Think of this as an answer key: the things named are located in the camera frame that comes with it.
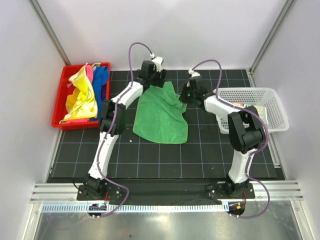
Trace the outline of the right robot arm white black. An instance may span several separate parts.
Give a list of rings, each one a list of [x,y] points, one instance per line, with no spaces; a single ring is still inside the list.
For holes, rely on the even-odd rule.
[[[201,85],[202,80],[201,75],[190,76],[183,85],[179,100],[185,104],[195,104],[227,122],[233,158],[223,190],[228,197],[237,198],[249,187],[252,160],[266,141],[268,128],[254,106],[240,107],[228,102],[219,97],[218,92],[208,92]]]

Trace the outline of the green towel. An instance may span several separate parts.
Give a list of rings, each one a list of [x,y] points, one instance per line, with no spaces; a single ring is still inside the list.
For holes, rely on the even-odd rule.
[[[132,131],[153,143],[186,143],[188,123],[183,114],[187,105],[179,98],[171,81],[163,87],[150,86],[139,97]]]

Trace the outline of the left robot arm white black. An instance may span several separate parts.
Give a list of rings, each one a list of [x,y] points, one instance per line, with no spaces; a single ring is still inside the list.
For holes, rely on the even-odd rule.
[[[155,56],[144,60],[137,71],[137,79],[112,99],[104,100],[99,120],[99,143],[93,163],[79,186],[78,195],[101,200],[107,192],[106,177],[113,148],[126,128],[127,108],[150,86],[162,88],[166,70],[163,58]]]

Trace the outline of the rabbit print towel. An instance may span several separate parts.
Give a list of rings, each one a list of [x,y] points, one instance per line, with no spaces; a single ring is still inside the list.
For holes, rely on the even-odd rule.
[[[253,104],[253,103],[250,103],[250,102],[245,102],[245,103],[233,102],[232,104],[235,105],[235,106],[241,107],[241,108],[247,108],[249,106],[255,107],[259,117],[263,120],[264,124],[266,126],[269,124],[266,107],[264,107],[262,105],[256,105],[256,104]]]

